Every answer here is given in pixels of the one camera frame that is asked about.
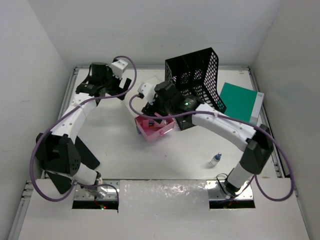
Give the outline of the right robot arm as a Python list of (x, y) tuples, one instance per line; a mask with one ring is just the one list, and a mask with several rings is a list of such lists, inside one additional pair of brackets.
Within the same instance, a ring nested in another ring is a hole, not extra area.
[(183, 94), (171, 82), (157, 85), (142, 83), (138, 88), (139, 97), (146, 98), (142, 112), (148, 116), (176, 115), (191, 125), (210, 130), (234, 144), (243, 152), (241, 159), (228, 174), (224, 185), (232, 196), (253, 175), (259, 175), (274, 150), (272, 141), (266, 136), (270, 132), (266, 125), (256, 130), (250, 125), (226, 118), (208, 103), (194, 95)]

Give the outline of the small clear dropper bottle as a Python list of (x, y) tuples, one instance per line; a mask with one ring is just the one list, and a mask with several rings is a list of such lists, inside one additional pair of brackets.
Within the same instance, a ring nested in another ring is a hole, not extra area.
[(215, 167), (221, 160), (222, 154), (219, 152), (217, 153), (209, 162), (211, 167)]

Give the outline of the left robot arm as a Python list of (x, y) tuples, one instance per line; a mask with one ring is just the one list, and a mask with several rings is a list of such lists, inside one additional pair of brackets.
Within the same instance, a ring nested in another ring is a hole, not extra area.
[(54, 126), (39, 141), (36, 159), (46, 172), (93, 186), (99, 174), (95, 170), (100, 162), (85, 146), (77, 146), (78, 133), (89, 114), (105, 96), (125, 98), (131, 79), (120, 86), (128, 63), (114, 59), (111, 64), (94, 62), (86, 78), (77, 86), (69, 107), (62, 115), (62, 121)]

